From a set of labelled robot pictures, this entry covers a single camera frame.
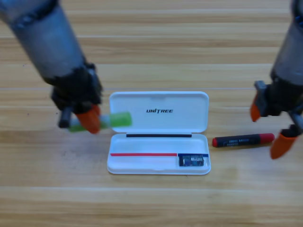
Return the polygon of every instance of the wooden table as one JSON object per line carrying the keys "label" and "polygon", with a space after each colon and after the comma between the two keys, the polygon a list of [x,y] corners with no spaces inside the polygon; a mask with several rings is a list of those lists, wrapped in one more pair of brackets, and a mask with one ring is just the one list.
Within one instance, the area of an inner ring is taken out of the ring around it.
{"label": "wooden table", "polygon": [[[204,91],[205,135],[272,132],[286,114],[253,123],[255,80],[269,72],[289,25],[288,0],[64,0],[103,112],[115,91]],[[0,24],[1,227],[302,227],[303,137],[269,147],[214,149],[205,176],[111,175],[112,131],[56,127],[50,87]]]}

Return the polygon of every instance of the black marker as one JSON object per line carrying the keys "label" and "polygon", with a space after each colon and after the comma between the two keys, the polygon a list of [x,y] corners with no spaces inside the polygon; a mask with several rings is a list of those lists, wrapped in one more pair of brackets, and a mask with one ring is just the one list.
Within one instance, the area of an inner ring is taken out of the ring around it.
{"label": "black marker", "polygon": [[264,144],[271,143],[272,141],[274,141],[274,139],[275,136],[272,133],[215,137],[213,138],[213,146],[216,148],[220,148]]}

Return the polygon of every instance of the open case lid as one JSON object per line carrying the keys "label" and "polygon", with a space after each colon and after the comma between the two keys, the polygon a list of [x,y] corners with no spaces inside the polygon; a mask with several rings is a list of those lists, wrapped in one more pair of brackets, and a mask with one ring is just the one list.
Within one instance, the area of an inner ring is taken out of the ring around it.
{"label": "open case lid", "polygon": [[133,124],[114,128],[128,133],[192,133],[207,128],[208,95],[200,91],[115,92],[111,113],[130,112]]}

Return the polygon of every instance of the red cap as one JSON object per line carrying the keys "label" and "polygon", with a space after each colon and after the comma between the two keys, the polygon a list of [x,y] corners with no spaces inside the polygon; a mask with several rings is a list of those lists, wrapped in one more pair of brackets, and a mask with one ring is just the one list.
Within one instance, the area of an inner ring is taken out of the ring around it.
{"label": "red cap", "polygon": [[260,144],[263,143],[271,143],[272,141],[275,140],[275,135],[272,133],[264,133],[264,134],[260,134]]}
{"label": "red cap", "polygon": [[218,142],[216,138],[213,138],[213,146],[216,148],[218,146]]}

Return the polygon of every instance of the black stripe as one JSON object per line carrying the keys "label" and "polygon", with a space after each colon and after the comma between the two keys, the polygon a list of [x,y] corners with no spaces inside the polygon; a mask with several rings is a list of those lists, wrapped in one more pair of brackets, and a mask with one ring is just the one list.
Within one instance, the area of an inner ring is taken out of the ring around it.
{"label": "black stripe", "polygon": [[191,134],[127,134],[126,137],[192,137]]}

